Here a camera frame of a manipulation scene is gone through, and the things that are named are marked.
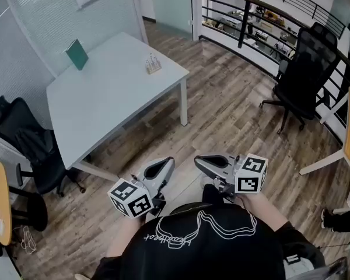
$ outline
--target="wooden floor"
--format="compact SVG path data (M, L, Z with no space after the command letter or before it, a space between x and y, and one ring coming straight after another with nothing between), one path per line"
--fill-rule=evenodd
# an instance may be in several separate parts
M176 92L171 92L135 117L121 132L92 154L96 165L128 177L145 162L172 156L176 170L165 188L164 213L200 200L196 155L207 152L249 152L269 159L263 192L316 246L345 244L350 234L320 227L323 207L342 207L350 188L350 168L344 160L305 176L298 171L339 150L333 136L317 120L300 132L289 116L281 135L283 109L260 101L271 98L275 82L238 56L205 40L171 37L146 23L152 47L191 73L187 83L188 119L180 125ZM116 232L121 215L107 197L112 183L81 174L85 194L68 184L65 197L47 194L49 225L32 230L37 251L15 250L25 279L73 279L76 272L92 276ZM345 247L322 249L328 263L346 255Z

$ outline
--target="railing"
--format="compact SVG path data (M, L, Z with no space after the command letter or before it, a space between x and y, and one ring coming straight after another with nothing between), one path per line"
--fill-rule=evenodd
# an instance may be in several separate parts
M330 12L311 0L281 0L312 17L322 25L327 26L338 38L341 38L345 25Z
M264 45L265 47L268 47L271 51L275 51L276 53L278 53L281 57L281 59L289 59L288 58L288 54L285 54L281 49L278 49L270 44L268 44L266 41L256 37L255 35L252 35L251 33L247 33L246 32L246 28L247 26L252 26L254 29L257 29L257 30L260 30L266 34L268 34L270 37L272 37L273 39L277 40L277 41L280 41L282 44L286 45L287 47L289 47L291 50L296 50L296 47L295 45L291 45L289 44L288 42L286 42L285 40L281 39L280 37L272 34L272 33L269 33L267 32L266 30L263 30L261 27L259 26L256 26L254 24L252 24L252 22L248 22L248 17L249 16L255 16L257 18L259 18L260 20L263 20L263 21L266 21L268 22L269 24L271 25L274 25L276 26L277 28L285 31L285 32L288 32L288 30L286 30L284 27L278 25L278 24L275 24L273 21L269 20L268 18L262 16L262 15L259 15L257 13L252 13L252 12L249 12L250 10L250 6L251 4L255 4L255 5L258 5L264 9L268 9L270 10L271 12L274 12L276 13L277 15L280 15L282 16L283 18L287 19L287 20L290 20L292 23L296 24L299 28L301 27L304 27L304 28L309 28L308 26L306 26L304 23L296 20L294 17L291 17L289 14L287 14L286 12L274 7L274 6L271 6L263 1L260 1L260 0L244 0L245 1L245 7L244 9L240 8L240 7L237 7L235 5L231 5L229 3L226 3L226 2L223 2L223 1L219 1L219 0L206 0L208 2L212 2L212 8L208 7L209 4L207 4L207 6L202 6L203 9L205 9L208 13L211 12L212 13L212 16L214 16L214 13L217 14L217 15L222 15L224 17L227 17L227 18L233 18L234 20L238 20L241 22L241 27L238 28L238 27L233 27L231 25L228 25L229 28L233 29L233 30L236 30L239 35L232 35L228 32L225 32L215 26L210 26L210 24L207 24L205 22L202 23L203 26L207 27L207 28L210 28L214 31L217 31L217 32L220 32L228 37L231 37L233 39L235 39L237 41L237 45L239 48L242 48L243 44L244 45L247 45L248 47L254 49L256 52L266 56L267 58L269 58L271 61L274 61L275 63L279 64L279 61L276 59L276 58L273 58L271 57L269 54L267 54L266 52L264 52L263 50L259 49L258 47L255 47L253 46L252 44L249 44L247 41L244 41L244 38L246 36L248 36L250 39L254 39L254 41L257 41L259 42L260 44ZM220 5L223 5L223 6L228 6L230 8L234 8L234 9L237 9L237 10L240 10L240 11L243 11L243 18L242 19L239 19L238 17L236 16L232 16L231 14L228 14L226 12L223 12L223 11L220 11L218 9L216 9L214 7L214 5L216 4L220 4ZM209 16L208 13L206 13L206 15L202 15L202 17L206 20L211 20L215 23L218 23L218 24L226 24L226 22L222 22L220 19L218 18L215 18L215 17L212 17L212 16ZM346 66L350 69L350 60L342 53L340 52L339 50L337 51L338 53L338 56L340 57L341 61L344 62L346 64ZM339 69L336 68L335 72L337 72L341 77L342 77L342 82L346 82L348 87L350 87L350 80L345 77L345 75L343 73L340 72ZM347 94L347 89L343 89L341 88L341 86L339 84L337 84L332 78L329 78L329 81L339 90L339 93L338 93L338 96L335 97L325 86L323 86L323 90L324 90L324 95L323 97L321 97L319 94L317 95L317 97L321 100L323 100L324 102L324 105L330 109L331 106L330 106L330 99L333 99L333 104L335 104L336 102L338 102L345 94ZM340 117L337 113L335 114L335 116L337 117L338 121L346 127L346 116L342 116Z

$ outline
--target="green book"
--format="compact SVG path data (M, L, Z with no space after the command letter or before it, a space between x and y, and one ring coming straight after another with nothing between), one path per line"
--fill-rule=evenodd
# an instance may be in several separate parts
M74 40L71 45L66 49L66 53L71 59L72 63L78 68L80 71L86 64L88 60L88 55L86 51L83 49L79 40Z

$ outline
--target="round wooden table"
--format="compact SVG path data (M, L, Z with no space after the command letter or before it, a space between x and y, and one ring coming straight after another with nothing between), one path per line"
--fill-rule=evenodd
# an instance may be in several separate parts
M9 245L12 240L12 212L9 187L3 164L0 162L0 243Z

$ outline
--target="black t-shirt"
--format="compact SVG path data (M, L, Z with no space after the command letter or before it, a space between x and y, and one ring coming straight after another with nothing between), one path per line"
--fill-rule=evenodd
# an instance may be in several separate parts
M101 260L92 280L285 279L284 259L294 253L284 254L282 234L238 205L182 209L143 225L122 256ZM286 228L297 232L290 224ZM312 246L296 237L302 247ZM316 261L314 266L324 265L324 259Z

